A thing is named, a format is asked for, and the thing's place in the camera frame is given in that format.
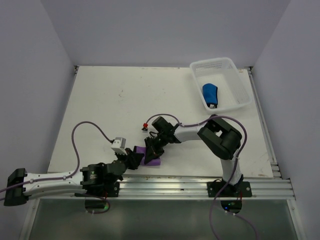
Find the blue towel black trim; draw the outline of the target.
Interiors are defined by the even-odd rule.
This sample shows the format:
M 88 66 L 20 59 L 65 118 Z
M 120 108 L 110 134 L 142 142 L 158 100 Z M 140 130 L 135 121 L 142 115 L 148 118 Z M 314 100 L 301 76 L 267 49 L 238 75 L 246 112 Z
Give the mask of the blue towel black trim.
M 218 87 L 212 83 L 206 83 L 202 86 L 202 94 L 205 104 L 210 109 L 218 107 Z

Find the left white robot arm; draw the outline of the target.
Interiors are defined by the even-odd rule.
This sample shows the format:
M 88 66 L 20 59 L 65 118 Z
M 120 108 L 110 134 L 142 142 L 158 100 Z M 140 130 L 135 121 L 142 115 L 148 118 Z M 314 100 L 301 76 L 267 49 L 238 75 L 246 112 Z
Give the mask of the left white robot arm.
M 111 163 L 90 164 L 76 173 L 49 174 L 28 173 L 25 168 L 16 169 L 7 179 L 3 205 L 20 206 L 30 199 L 49 195 L 75 194 L 75 196 L 117 197 L 120 181 L 127 170 L 136 170 L 145 154 L 125 149 L 126 154 L 116 153 Z

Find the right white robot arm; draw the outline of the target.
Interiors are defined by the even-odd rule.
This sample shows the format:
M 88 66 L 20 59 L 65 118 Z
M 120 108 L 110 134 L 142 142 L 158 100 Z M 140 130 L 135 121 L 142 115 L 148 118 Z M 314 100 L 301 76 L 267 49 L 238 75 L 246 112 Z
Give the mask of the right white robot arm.
M 151 124 L 157 130 L 156 136 L 144 139 L 145 165 L 160 158 L 168 144 L 202 141 L 220 159 L 223 192 L 232 197 L 241 190 L 243 174 L 239 167 L 239 154 L 244 145 L 241 144 L 242 134 L 226 121 L 231 120 L 230 117 L 214 114 L 200 123 L 191 125 L 183 125 L 180 122 L 173 125 L 160 114 L 156 117 Z

